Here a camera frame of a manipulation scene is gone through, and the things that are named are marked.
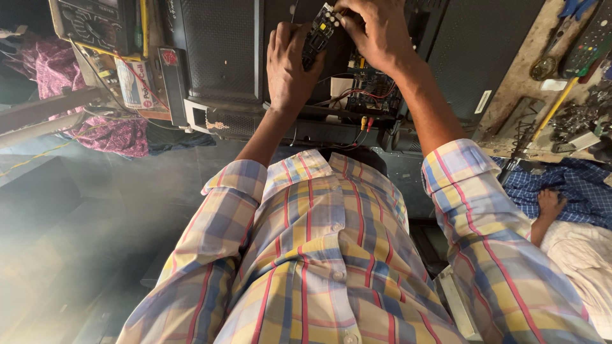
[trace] rolled-up sleeve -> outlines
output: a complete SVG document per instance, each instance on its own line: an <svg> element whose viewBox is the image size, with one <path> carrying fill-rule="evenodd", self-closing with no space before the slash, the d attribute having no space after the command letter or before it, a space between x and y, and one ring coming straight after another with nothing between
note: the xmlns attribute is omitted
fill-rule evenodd
<svg viewBox="0 0 612 344"><path fill-rule="evenodd" d="M438 148L422 169L485 343L603 342L567 277L524 239L531 223L499 185L499 171L471 140Z"/></svg>
<svg viewBox="0 0 612 344"><path fill-rule="evenodd" d="M118 343L209 343L225 319L228 287L251 238L267 170L251 160L227 165L163 267L157 286L127 320Z"/></svg>

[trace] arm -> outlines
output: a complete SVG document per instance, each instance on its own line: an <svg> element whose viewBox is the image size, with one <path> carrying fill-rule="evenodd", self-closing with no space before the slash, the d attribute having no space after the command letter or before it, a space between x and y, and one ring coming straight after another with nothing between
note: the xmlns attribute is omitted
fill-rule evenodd
<svg viewBox="0 0 612 344"><path fill-rule="evenodd" d="M344 27L368 63L394 78L406 97L449 263L485 343L602 342L567 277L523 238L529 220L497 182L497 164L474 142L458 140L458 121L412 51L403 1L338 0L337 7L362 15L365 32L348 17Z"/></svg>
<svg viewBox="0 0 612 344"><path fill-rule="evenodd" d="M309 27L280 23L272 31L267 61L272 105L236 161L204 186L206 199L168 258L157 286L125 322L117 343L215 340L228 314L228 288L251 240L266 168L323 69L323 54L308 73L302 67Z"/></svg>
<svg viewBox="0 0 612 344"><path fill-rule="evenodd" d="M365 32L350 17L342 25L359 52L373 67L395 80L400 88L423 150L427 156L445 143L465 137L436 84L429 66L412 48L404 18L405 1L338 0L336 10L350 8L365 20Z"/></svg>
<svg viewBox="0 0 612 344"><path fill-rule="evenodd" d="M548 227L553 224L567 204L567 198L562 196L559 199L558 191L546 189L540 191L537 201L540 204L540 216L531 224L531 243L540 247Z"/></svg>
<svg viewBox="0 0 612 344"><path fill-rule="evenodd" d="M271 105L257 131L236 160L254 160L268 167L283 134L296 120L323 71L325 52L317 55L312 69L304 72L302 49L310 30L305 24L280 23L270 34L267 74Z"/></svg>

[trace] circuit board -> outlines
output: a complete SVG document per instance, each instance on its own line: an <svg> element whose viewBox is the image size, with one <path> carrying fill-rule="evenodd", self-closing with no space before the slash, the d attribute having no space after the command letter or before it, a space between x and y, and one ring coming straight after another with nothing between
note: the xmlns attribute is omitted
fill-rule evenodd
<svg viewBox="0 0 612 344"><path fill-rule="evenodd" d="M305 71L308 72L312 68L316 56L325 49L334 29L340 26L340 19L342 16L335 13L334 7L328 3L325 3L316 15L302 50L302 65Z"/></svg>
<svg viewBox="0 0 612 344"><path fill-rule="evenodd" d="M346 110L363 114L397 114L401 94L395 87L395 82L385 73L370 66L356 49L349 59L348 73L353 74L353 89L362 89L376 97L361 92L352 93Z"/></svg>

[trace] shirt cuff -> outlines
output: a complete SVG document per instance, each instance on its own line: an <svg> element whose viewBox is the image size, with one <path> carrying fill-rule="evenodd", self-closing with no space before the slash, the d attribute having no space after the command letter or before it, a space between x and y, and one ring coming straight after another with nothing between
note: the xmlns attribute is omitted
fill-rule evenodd
<svg viewBox="0 0 612 344"><path fill-rule="evenodd" d="M231 187L261 204L266 179L267 169L262 164L252 160L238 160L212 177L202 189L202 195L208 195L216 187Z"/></svg>
<svg viewBox="0 0 612 344"><path fill-rule="evenodd" d="M462 138L449 142L425 158L422 168L425 192L431 196L443 187L491 170L495 174L501 171L472 140Z"/></svg>

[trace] checkered shirt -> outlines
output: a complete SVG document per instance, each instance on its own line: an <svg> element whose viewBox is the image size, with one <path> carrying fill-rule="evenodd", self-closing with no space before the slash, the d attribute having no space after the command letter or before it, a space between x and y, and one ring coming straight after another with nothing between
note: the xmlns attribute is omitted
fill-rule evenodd
<svg viewBox="0 0 612 344"><path fill-rule="evenodd" d="M601 342L565 275L472 141L432 152L427 192L487 343ZM402 195L343 155L230 163L118 343L458 343L408 236Z"/></svg>

